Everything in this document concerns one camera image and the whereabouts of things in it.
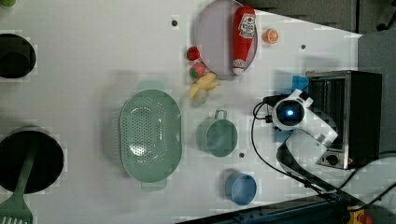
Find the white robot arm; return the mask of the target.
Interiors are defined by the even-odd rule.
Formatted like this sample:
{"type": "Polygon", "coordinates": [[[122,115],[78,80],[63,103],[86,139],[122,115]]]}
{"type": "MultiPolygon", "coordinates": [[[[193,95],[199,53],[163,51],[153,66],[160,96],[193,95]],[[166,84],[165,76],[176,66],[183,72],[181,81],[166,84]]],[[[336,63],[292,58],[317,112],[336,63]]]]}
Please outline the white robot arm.
{"type": "Polygon", "coordinates": [[[337,138],[336,130],[316,115],[310,106],[313,99],[303,91],[267,96],[262,100],[273,108],[268,120],[281,131],[291,135],[277,148],[276,160],[282,169],[309,187],[318,187],[350,203],[359,200],[324,180],[318,162],[337,138]]]}

